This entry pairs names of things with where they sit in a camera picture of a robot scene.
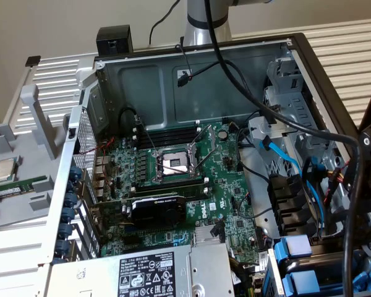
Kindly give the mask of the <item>CPU socket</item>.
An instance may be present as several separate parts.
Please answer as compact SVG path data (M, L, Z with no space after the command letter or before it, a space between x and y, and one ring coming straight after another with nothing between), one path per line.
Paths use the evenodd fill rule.
M168 183L173 178L192 180L201 177L198 168L197 147L195 144L163 147L151 153L154 183Z

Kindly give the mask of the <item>green RAM stick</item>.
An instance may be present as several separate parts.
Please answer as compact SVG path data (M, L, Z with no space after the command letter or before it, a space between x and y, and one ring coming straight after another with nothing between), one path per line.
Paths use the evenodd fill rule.
M22 181L13 181L11 183L0 184L0 198L25 194L34 191L33 183L44 181L47 176L38 176L36 178L25 179Z

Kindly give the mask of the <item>metal socket cover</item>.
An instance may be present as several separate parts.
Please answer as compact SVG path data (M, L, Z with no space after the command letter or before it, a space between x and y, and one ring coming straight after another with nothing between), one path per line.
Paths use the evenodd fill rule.
M211 150L209 153L202 158L201 161L197 161L196 153L197 153L197 140L203 136L203 133L205 131L208 131L208 135L211 138L210 144L211 144ZM189 157L189 167L188 167L188 174L194 176L196 175L196 170L198 167L200 167L202 164L204 164L208 158L211 156L211 154L216 150L216 136L215 132L212 128L212 125L209 124L208 126L204 127L199 134L196 136L196 138L189 144L186 145L186 151Z

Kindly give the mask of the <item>blue disk carrier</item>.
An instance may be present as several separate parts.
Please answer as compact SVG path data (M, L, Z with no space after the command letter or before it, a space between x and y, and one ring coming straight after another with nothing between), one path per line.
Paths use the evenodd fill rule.
M343 292L339 283L320 285L313 270L288 273L282 283L286 297L333 296ZM357 275L352 284L355 293L371 291L371 271Z

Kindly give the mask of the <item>black graphics card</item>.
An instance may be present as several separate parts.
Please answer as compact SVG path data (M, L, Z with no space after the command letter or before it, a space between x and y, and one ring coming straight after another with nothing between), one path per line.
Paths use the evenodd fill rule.
M100 202L93 213L105 227L130 225L138 229L174 228L186 220L186 198L178 194Z

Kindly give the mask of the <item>silver chipset heatsink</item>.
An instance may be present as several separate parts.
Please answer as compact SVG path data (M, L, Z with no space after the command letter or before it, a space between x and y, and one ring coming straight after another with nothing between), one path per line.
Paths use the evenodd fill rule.
M213 225L196 227L194 232L194 245L206 246L212 244L219 244L219 236L214 236L211 233Z

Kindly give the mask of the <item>open PC case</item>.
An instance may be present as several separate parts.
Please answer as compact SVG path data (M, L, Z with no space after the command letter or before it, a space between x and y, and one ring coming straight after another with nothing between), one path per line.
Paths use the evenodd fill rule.
M268 63L292 57L312 94L311 112L322 125L317 130L344 134L359 140L360 130L350 117L307 39L300 33L233 41L220 46L232 75L256 99L278 113L279 105L265 103ZM316 218L319 237L343 234L343 274L345 296L352 296L351 267L356 244L371 244L371 212L347 219L351 184L355 170L349 168L352 148L334 142L340 156L323 158L297 153L291 133L298 131L248 101L222 70L211 46L142 51L119 56L97 57L91 81L82 87L79 104L67 124L47 223L48 239L40 272L43 276L36 297L45 297L54 265L99 259L101 231L92 216L98 203L95 163L102 146L114 137L134 133L134 116L141 117L151 130L201 126L220 122L234 124L241 136L238 162L243 167L251 193L257 237L263 241L262 264L246 267L229 255L234 297L262 297L268 249L282 237L268 195L269 176L298 174L309 206ZM70 249L58 256L54 247L61 223L67 180L71 166L82 170L75 194L73 232L66 239Z

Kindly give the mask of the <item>metal locking lever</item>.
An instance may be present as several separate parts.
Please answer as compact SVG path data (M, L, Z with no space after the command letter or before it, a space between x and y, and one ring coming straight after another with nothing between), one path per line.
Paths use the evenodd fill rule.
M189 157L185 153L165 154L156 162L156 166L159 170L162 169L165 176L176 173L188 174Z
M135 124L137 126L137 129L139 130L139 134L140 135L145 135L145 137L148 139L150 147L154 151L156 151L156 146L155 146L154 142L152 141L152 138L151 138L149 132L147 131L147 128L145 127L143 121L141 120L141 117L138 114L136 114L134 116L134 119L135 119Z

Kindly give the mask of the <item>hard drive in blue caddy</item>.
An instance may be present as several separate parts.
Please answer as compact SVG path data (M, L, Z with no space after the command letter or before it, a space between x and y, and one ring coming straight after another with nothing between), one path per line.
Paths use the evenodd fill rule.
M338 234L338 233L342 234L342 232L338 231L338 232L333 233L332 235L335 235L335 234ZM370 243L361 244L361 246L364 249L366 249L367 251L371 251L371 244ZM268 265L268 261L273 260L273 259L274 259L273 250L270 247L268 249L267 265ZM265 273L265 276L264 276L264 279L263 279L263 285L262 285L262 297L286 297L285 294L284 294L283 283L282 283L282 279L285 276L280 277L279 273L275 272L274 276L267 277L267 275ZM351 278L350 278L351 283L352 283L354 278L355 277L353 277L352 274L351 274ZM344 274L343 274L342 280L339 282L339 284L341 284L342 286L343 286L343 281L344 281ZM315 297L345 297L344 286L343 286L343 292L338 294L338 295L315 296ZM354 290L353 290L353 284L352 284L352 297L371 297L371 291L364 291L364 292L355 293Z

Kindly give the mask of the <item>silver power supply unit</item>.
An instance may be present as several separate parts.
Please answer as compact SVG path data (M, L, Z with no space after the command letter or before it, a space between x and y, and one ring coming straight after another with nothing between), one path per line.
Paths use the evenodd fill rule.
M45 297L234 297L224 244L54 265Z

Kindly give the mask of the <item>silver drive cage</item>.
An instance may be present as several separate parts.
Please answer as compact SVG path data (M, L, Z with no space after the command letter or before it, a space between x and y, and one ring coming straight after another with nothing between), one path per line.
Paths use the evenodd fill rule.
M322 127L311 112L313 97L294 58L285 57L269 62L267 79L270 81L270 86L265 88L267 105L279 105L278 113L303 126L312 129ZM340 156L336 144L329 140L310 136L301 131L292 132L291 139L301 158Z

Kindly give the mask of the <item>hard disk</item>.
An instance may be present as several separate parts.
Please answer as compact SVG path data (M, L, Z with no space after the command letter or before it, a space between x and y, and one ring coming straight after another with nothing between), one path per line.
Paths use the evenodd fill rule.
M356 244L352 257L353 277L365 272L371 277L371 251ZM339 283L343 278L343 235L318 237L291 235L276 238L271 246L273 260L265 269L267 277L313 270L322 284Z

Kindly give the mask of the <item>black RAM slot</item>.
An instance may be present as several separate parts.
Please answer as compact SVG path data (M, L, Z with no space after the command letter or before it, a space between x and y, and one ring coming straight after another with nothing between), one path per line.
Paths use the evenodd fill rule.
M201 127L197 126L187 126L187 127L175 127L170 129L159 129L159 130L147 130L151 138L164 138L164 137L179 137L186 138L191 136L197 136L198 133L202 130ZM134 134L139 134L137 126L132 129Z
M186 138L179 138L179 137L164 137L164 138L152 138L152 141L154 142L156 147L165 147L165 146L171 146L171 145L179 145L179 144L188 144L191 143L196 136L186 137ZM135 135L135 141L137 144L137 147L139 149L150 149L150 144L148 142L148 139L145 137L145 135Z
M150 189L131 192L130 196L134 198L149 198L149 197L167 197L167 196L181 196L189 201L204 200L208 193L204 193L205 186L183 186L172 187L165 189Z
M183 187L183 186L205 186L209 187L208 178L199 179L174 179L173 181L168 181L167 183L151 183L150 185L143 185L143 186L136 186L133 187L130 192L142 190L150 190L150 189L165 189L165 188L172 188L172 187Z

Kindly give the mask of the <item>silver CPU chip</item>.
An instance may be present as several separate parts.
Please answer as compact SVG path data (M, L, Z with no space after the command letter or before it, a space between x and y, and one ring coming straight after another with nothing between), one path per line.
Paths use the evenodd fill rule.
M7 181L13 174L16 165L16 158L0 160L0 182Z

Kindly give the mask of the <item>green motherboard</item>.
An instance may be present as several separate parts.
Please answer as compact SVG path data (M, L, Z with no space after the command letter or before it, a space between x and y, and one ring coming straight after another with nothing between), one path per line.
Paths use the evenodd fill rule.
M202 124L202 129L209 124ZM243 167L238 162L241 136L236 135L234 124L211 123L216 136L216 150L199 167L202 178L208 178L208 196L204 200L186 199L186 220L174 228L138 229L130 225L105 227L102 219L93 213L101 231L103 257L147 251L157 248L194 246L196 227L213 225L212 235L219 236L229 255L246 267L262 264L259 256L263 241L257 237L255 219L258 212L252 209ZM227 141L220 141L218 132L228 132ZM151 157L152 148L139 149L135 135L114 137L106 142L95 163L95 189L98 203L112 200L135 199L130 196L133 187L154 183ZM211 150L208 131L197 140L197 158L200 161Z

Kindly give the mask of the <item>grey parts rack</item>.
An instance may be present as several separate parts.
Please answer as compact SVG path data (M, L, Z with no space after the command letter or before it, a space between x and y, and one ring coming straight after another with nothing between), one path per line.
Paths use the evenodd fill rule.
M0 184L47 176L33 183L34 191L0 198L0 226L47 215L66 138L66 123L54 127L38 100L35 84L24 85L22 103L28 106L36 127L26 134L15 134L9 124L0 124L0 160L16 158L14 174Z

